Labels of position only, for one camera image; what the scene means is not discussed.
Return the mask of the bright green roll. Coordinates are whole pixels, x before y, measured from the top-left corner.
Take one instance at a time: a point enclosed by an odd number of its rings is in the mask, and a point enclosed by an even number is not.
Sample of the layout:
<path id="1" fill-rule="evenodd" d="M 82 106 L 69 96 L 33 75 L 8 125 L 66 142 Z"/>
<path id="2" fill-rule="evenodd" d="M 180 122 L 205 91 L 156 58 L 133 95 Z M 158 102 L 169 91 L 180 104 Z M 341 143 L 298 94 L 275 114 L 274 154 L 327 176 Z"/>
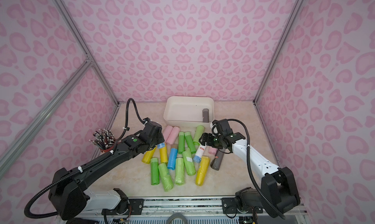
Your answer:
<path id="1" fill-rule="evenodd" d="M 159 166 L 158 158 L 151 158 L 150 160 L 151 185 L 158 185 L 160 183 L 160 175 L 159 175 L 158 166 Z"/>

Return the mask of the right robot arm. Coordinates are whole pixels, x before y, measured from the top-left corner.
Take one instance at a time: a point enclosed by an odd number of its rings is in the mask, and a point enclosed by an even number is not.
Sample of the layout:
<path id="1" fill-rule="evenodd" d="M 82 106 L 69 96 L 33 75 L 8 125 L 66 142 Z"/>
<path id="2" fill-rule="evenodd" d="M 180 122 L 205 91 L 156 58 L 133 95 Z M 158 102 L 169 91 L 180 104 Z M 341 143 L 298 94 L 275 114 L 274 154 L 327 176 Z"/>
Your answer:
<path id="1" fill-rule="evenodd" d="M 248 213 L 259 208 L 272 218 L 285 219 L 286 212 L 300 205 L 300 196 L 291 169 L 271 163 L 249 145 L 242 134 L 215 136 L 204 133 L 199 142 L 218 150 L 227 149 L 246 163 L 253 188 L 247 187 L 236 192 L 234 208 L 228 207 L 228 211 Z"/>

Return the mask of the grey trash bag roll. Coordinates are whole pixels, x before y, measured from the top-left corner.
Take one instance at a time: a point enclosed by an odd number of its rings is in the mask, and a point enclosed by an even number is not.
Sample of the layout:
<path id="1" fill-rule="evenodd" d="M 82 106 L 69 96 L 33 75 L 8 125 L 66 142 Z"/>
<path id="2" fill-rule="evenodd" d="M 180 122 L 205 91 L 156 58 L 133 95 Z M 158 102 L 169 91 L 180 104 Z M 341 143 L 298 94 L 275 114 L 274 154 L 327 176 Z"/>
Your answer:
<path id="1" fill-rule="evenodd" d="M 219 171 L 219 170 L 220 170 L 220 167 L 221 167 L 221 164 L 222 164 L 223 157 L 224 157 L 224 153 L 221 152 L 220 150 L 217 150 L 216 155 L 215 155 L 215 158 L 214 158 L 213 161 L 211 162 L 211 168 L 212 168 L 213 170 L 216 170 L 216 171 Z"/>
<path id="2" fill-rule="evenodd" d="M 210 113 L 209 109 L 205 108 L 202 110 L 203 122 L 208 123 L 210 122 Z"/>

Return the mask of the pink roll with white label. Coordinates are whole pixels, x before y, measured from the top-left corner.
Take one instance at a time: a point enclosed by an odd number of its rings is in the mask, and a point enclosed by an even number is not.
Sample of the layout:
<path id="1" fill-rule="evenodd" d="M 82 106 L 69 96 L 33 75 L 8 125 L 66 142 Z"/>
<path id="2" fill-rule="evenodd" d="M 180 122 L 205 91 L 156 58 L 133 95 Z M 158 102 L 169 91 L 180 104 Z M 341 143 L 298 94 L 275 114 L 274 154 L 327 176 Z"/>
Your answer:
<path id="1" fill-rule="evenodd" d="M 209 154 L 215 155 L 217 153 L 217 149 L 213 147 L 209 147 Z"/>

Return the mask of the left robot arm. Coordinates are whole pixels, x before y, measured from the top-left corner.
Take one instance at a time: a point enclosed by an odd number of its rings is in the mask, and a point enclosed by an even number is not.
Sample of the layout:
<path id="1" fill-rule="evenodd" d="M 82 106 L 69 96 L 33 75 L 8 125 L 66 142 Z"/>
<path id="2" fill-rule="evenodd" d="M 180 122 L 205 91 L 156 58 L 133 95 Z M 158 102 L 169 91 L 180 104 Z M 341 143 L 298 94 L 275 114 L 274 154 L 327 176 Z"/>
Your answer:
<path id="1" fill-rule="evenodd" d="M 94 198 L 87 189 L 100 177 L 110 172 L 118 165 L 137 157 L 139 154 L 155 148 L 165 141 L 162 126 L 154 121 L 145 124 L 143 130 L 125 137 L 116 147 L 98 158 L 71 170 L 62 168 L 53 178 L 57 182 L 65 176 L 69 179 L 59 182 L 50 189 L 48 198 L 62 220 L 68 221 L 83 212 L 89 204 L 98 204 L 100 210 L 107 214 L 123 214 L 129 210 L 129 199 L 125 193 L 115 188 L 111 192 L 115 199 L 109 204 Z"/>

